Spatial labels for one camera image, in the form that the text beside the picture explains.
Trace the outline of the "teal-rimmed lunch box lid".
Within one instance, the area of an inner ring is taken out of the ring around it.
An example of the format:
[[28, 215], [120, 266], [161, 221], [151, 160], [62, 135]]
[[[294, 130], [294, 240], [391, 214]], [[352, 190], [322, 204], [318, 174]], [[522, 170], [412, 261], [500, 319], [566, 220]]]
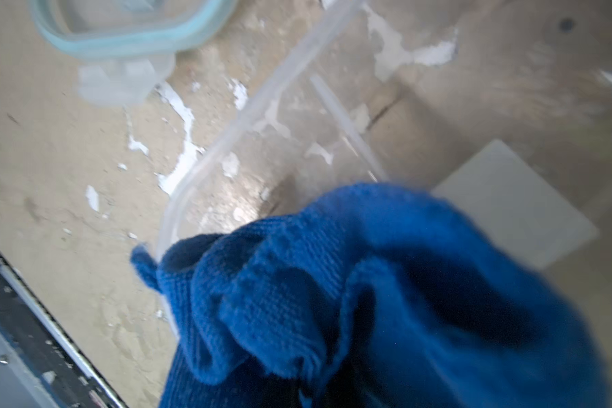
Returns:
[[235, 1], [31, 1], [32, 18], [56, 49], [81, 61], [76, 89], [95, 105], [143, 102], [165, 82], [179, 52], [220, 31]]

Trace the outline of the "clear lunch box container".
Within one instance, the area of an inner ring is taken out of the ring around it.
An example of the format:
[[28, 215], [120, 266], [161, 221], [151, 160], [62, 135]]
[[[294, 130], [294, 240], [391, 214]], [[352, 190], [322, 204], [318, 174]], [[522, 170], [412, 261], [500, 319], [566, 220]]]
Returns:
[[612, 1], [341, 1], [172, 195], [156, 254], [355, 182], [427, 190], [612, 336]]

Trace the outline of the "blue microfiber cloth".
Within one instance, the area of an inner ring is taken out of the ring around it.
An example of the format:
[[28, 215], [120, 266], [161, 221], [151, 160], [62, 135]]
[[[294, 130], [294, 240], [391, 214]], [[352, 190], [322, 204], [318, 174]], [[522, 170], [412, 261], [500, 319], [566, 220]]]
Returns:
[[577, 310], [448, 202], [388, 184], [130, 258], [171, 309], [163, 407], [608, 407]]

